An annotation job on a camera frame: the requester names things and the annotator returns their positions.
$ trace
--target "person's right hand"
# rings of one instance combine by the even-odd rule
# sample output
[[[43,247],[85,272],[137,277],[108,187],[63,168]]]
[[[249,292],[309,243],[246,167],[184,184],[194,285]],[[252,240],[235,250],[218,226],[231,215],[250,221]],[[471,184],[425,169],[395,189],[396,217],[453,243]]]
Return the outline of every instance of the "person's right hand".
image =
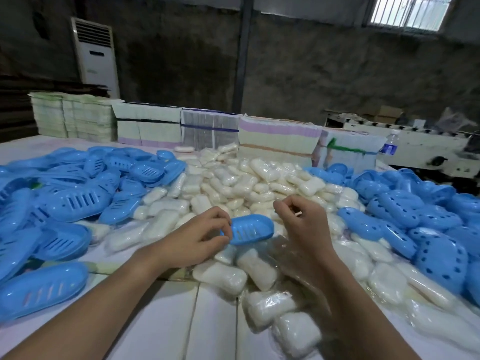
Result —
[[[283,220],[288,237],[303,249],[305,254],[317,260],[336,256],[323,207],[302,196],[291,195],[284,200],[273,202],[273,208]]]

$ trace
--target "hand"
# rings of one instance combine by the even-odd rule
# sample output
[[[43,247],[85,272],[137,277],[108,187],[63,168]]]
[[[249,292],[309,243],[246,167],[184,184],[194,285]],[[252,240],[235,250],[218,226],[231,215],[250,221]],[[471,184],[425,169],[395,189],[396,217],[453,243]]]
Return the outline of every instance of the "hand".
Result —
[[[316,260],[336,256],[323,207],[304,197],[291,195],[273,202],[273,208],[283,220],[288,237],[304,254]]]
[[[139,255],[148,263],[155,278],[171,268],[200,264],[230,242],[231,223],[228,213],[219,207],[213,207],[137,253],[143,251]],[[209,234],[212,231],[218,233],[218,230],[222,230],[225,236],[215,236],[208,240],[211,237]]]

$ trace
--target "air conditioner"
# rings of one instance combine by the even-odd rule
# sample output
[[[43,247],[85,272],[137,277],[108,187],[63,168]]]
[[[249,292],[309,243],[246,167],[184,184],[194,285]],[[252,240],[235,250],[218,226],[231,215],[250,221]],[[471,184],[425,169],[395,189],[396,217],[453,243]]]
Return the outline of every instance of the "air conditioner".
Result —
[[[71,26],[81,81],[84,84],[103,84],[107,86],[111,98],[119,98],[112,28],[76,17],[71,18]]]

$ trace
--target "forearm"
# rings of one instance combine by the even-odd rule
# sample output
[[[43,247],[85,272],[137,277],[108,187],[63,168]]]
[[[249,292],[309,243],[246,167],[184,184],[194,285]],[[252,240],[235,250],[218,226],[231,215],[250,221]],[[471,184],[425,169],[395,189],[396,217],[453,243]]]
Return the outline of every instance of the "forearm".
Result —
[[[340,337],[354,359],[420,360],[337,255],[317,260]]]
[[[102,359],[155,280],[133,256],[116,272],[10,351],[5,360]]]

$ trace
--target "water bottle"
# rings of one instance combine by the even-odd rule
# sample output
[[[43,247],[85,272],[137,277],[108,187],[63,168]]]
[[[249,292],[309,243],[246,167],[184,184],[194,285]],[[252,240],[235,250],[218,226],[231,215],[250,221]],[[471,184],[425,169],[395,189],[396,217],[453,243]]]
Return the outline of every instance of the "water bottle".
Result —
[[[397,148],[399,146],[399,133],[400,130],[393,129],[390,135],[387,136],[387,141],[383,145],[383,147],[378,152],[378,158],[383,163],[389,163],[389,159],[395,155]]]

